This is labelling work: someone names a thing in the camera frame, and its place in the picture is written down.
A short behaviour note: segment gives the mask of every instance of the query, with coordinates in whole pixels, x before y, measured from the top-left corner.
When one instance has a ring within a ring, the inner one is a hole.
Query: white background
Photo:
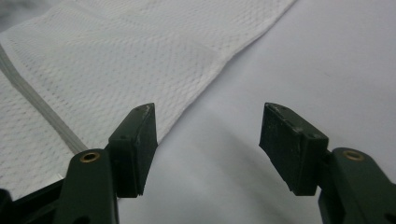
[[[50,4],[21,6],[1,30]],[[329,149],[368,153],[396,182],[395,11],[391,0],[299,0],[186,110],[145,195],[120,200],[120,223],[320,223],[318,197],[295,197],[258,147],[265,102],[307,119]]]

